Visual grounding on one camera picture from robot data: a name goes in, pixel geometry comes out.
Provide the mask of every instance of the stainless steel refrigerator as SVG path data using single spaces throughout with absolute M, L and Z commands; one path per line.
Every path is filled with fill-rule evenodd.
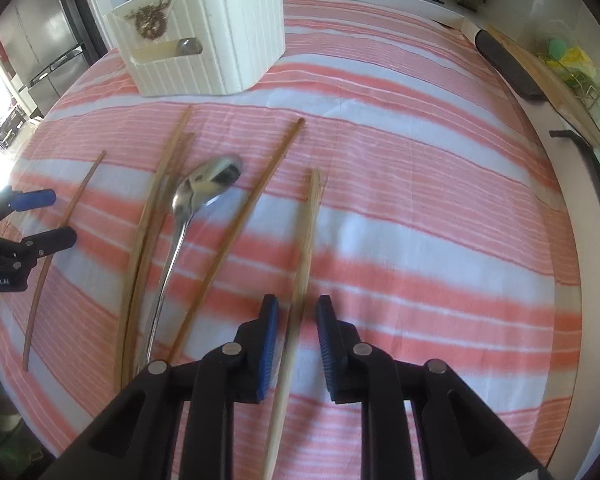
M 104 54 L 92 21 L 80 0 L 12 0 L 0 16 L 0 43 L 43 115 Z

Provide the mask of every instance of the metal pivot screw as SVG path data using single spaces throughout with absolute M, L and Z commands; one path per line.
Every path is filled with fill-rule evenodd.
M 147 369 L 149 370 L 150 374 L 160 375 L 167 369 L 167 363 L 164 361 L 152 361 L 149 363 Z
M 427 363 L 429 372 L 437 375 L 441 375 L 446 372 L 446 363 L 440 359 L 432 359 Z
M 231 342 L 222 345 L 222 353 L 224 355 L 238 355 L 240 352 L 242 352 L 240 343 Z
M 355 355 L 369 355 L 373 348 L 368 343 L 358 343 L 353 347 L 353 353 Z

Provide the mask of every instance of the floor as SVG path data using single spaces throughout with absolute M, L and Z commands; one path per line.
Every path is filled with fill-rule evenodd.
M 7 478 L 38 478 L 52 460 L 0 384 L 0 466 Z
M 18 136 L 9 149 L 6 152 L 0 152 L 0 190 L 9 183 L 9 175 L 15 161 L 27 147 L 39 124 L 40 121 L 37 119 L 27 121 L 21 127 Z

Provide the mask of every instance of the pink and white striped cloth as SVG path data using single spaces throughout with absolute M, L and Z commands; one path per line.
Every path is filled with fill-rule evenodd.
M 197 133 L 187 170 L 238 153 L 243 177 L 191 225 L 158 340 L 173 340 L 228 223 L 290 121 L 304 132 L 258 202 L 196 317 L 185 359 L 232 340 L 265 293 L 286 308 L 310 169 L 327 179 L 308 315 L 277 479 L 356 479 L 360 414 L 325 389 L 311 305 L 395 358 L 449 362 L 546 462 L 564 426 L 580 351 L 578 261 L 551 164 L 500 77 L 457 30 L 344 0 L 285 0 L 286 52 L 254 88 L 227 97 L 143 98 L 116 52 L 89 69 L 17 162 L 20 190 L 52 187 L 51 208 L 13 214 L 11 238 L 54 228 L 107 150 L 42 294 L 30 372 L 20 369 L 29 290 L 0 295 L 0 376 L 27 423 L 60 453 L 112 398 L 123 275 L 152 173 L 181 111 Z M 170 243 L 163 227 L 144 298 Z M 285 320 L 281 322 L 281 333 Z M 255 478 L 270 401 L 235 411 L 236 478 Z

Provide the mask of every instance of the wooden cutting board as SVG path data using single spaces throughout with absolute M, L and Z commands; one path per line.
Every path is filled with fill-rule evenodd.
M 582 102 L 571 92 L 569 87 L 547 65 L 509 36 L 493 27 L 487 27 L 487 31 L 516 58 L 517 62 L 542 89 L 555 110 L 571 123 L 589 144 L 600 150 L 600 130 Z

